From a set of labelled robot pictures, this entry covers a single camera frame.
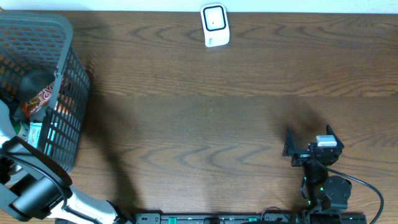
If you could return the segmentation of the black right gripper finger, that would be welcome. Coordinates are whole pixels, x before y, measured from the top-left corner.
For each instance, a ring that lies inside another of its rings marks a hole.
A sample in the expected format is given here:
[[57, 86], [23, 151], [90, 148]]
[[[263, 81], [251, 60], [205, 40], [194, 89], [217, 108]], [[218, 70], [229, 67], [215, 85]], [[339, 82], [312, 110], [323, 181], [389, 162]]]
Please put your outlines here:
[[294, 143], [293, 133], [290, 128], [287, 128], [287, 135], [282, 155], [287, 157], [287, 156], [292, 156], [294, 153], [295, 153], [295, 143]]
[[337, 137], [337, 135], [335, 134], [335, 132], [333, 131], [332, 127], [330, 124], [328, 124], [326, 126], [326, 134], [327, 135], [332, 135], [335, 139], [336, 142], [336, 147], [343, 149], [345, 147], [345, 145], [340, 141], [340, 139]]

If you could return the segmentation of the red snack wrapper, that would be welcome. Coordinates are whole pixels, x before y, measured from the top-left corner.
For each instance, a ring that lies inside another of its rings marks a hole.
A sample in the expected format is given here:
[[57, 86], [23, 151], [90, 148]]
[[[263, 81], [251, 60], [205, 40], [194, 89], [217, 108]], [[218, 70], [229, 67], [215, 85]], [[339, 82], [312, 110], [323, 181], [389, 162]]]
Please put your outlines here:
[[[52, 96], [54, 85], [55, 82], [52, 82], [51, 84], [47, 85], [43, 90], [41, 90], [32, 99], [22, 104], [21, 110], [26, 118], [30, 118], [30, 116], [38, 112], [38, 110], [41, 109], [41, 107], [48, 104], [48, 102], [50, 101], [50, 97]], [[56, 104], [55, 109], [62, 114], [69, 115], [69, 111], [66, 108], [66, 105], [70, 104], [69, 98], [61, 94], [59, 94], [59, 97], [63, 102], [63, 105], [59, 106], [58, 104]]]

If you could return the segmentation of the mint green wipes pack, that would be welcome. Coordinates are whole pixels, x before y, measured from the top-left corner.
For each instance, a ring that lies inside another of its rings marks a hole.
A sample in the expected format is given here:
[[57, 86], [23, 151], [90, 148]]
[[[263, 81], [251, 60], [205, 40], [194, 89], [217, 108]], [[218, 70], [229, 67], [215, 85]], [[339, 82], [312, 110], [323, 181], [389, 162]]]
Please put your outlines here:
[[[28, 135], [27, 142], [31, 146], [35, 147], [36, 149], [39, 148], [38, 145], [39, 145], [39, 138], [40, 138], [41, 130], [42, 130], [42, 123], [30, 122], [29, 135]], [[48, 138], [50, 138], [50, 140], [53, 141], [54, 137], [55, 137], [55, 130], [50, 128], [49, 132], [48, 132]], [[46, 153], [47, 155], [51, 155], [51, 153], [52, 153], [52, 144], [51, 143], [47, 143], [45, 145], [44, 153]]]

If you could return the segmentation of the green lid jar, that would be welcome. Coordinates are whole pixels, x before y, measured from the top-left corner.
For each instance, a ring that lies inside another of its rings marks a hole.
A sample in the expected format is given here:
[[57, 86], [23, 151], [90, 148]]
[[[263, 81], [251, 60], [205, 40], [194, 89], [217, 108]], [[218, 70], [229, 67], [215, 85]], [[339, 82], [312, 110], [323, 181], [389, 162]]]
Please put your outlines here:
[[23, 140], [28, 141], [29, 139], [29, 125], [20, 121], [11, 121], [12, 127], [16, 134]]

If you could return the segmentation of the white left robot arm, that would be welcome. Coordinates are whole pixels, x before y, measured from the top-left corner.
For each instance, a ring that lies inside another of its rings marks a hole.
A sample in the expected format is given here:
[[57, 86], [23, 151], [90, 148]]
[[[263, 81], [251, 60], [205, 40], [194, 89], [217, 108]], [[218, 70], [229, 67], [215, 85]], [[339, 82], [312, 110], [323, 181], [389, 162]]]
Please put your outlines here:
[[9, 113], [2, 102], [1, 157], [21, 166], [27, 175], [7, 188], [10, 175], [1, 167], [1, 209], [22, 222], [56, 218], [73, 223], [135, 223], [111, 202], [74, 188], [57, 161], [16, 134]]

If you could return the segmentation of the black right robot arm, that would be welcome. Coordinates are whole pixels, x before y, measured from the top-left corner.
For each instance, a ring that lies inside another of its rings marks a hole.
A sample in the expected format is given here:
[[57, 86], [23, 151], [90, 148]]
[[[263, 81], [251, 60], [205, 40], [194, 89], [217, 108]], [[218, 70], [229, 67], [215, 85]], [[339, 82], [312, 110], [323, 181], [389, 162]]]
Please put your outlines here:
[[309, 220], [315, 215], [340, 216], [348, 208], [351, 182], [338, 175], [329, 175], [328, 171], [344, 147], [329, 125], [326, 134], [317, 136], [306, 149], [297, 149], [292, 130], [287, 130], [284, 156], [291, 157], [291, 165], [302, 167], [304, 171], [301, 192], [309, 207], [302, 211], [303, 219]]

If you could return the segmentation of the white barcode scanner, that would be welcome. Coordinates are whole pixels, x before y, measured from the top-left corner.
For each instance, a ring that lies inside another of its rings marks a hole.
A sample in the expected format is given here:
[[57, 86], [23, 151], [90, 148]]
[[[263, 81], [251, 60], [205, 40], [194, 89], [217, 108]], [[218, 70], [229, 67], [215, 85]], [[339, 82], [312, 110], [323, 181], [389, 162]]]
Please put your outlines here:
[[205, 46], [210, 48], [228, 44], [230, 31], [225, 6], [220, 3], [205, 5], [201, 8], [200, 15]]

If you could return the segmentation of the dark grey plastic basket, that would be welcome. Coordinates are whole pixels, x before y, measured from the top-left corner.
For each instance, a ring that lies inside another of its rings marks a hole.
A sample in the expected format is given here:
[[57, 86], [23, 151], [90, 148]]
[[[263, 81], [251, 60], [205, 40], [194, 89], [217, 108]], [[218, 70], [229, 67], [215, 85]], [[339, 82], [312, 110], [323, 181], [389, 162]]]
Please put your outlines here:
[[47, 85], [49, 102], [28, 118], [42, 124], [37, 149], [73, 169], [90, 80], [72, 46], [70, 22], [56, 14], [1, 13], [1, 96], [25, 103]]

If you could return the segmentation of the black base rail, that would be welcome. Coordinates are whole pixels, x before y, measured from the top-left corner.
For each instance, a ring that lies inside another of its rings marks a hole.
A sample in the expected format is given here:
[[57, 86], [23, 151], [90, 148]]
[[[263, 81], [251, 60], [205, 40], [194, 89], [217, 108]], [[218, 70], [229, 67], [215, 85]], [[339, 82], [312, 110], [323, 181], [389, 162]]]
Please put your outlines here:
[[366, 224], [365, 215], [332, 215], [313, 213], [306, 217], [283, 215], [271, 212], [264, 215], [161, 215], [158, 213], [137, 213], [134, 215], [137, 224], [239, 224], [239, 223], [309, 223], [309, 224]]

